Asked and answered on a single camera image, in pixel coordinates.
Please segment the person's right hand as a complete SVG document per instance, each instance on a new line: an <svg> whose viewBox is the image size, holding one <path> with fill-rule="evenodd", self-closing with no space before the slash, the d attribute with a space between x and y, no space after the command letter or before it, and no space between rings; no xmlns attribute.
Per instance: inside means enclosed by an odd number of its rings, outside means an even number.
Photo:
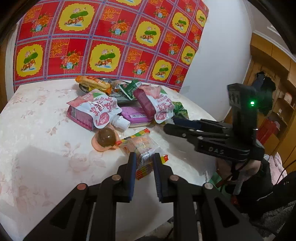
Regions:
<svg viewBox="0 0 296 241"><path fill-rule="evenodd" d="M233 167L231 162L216 158L216 172L222 178L216 186L242 183L255 175L260 166L261 161L250 160L248 163L238 163Z"/></svg>

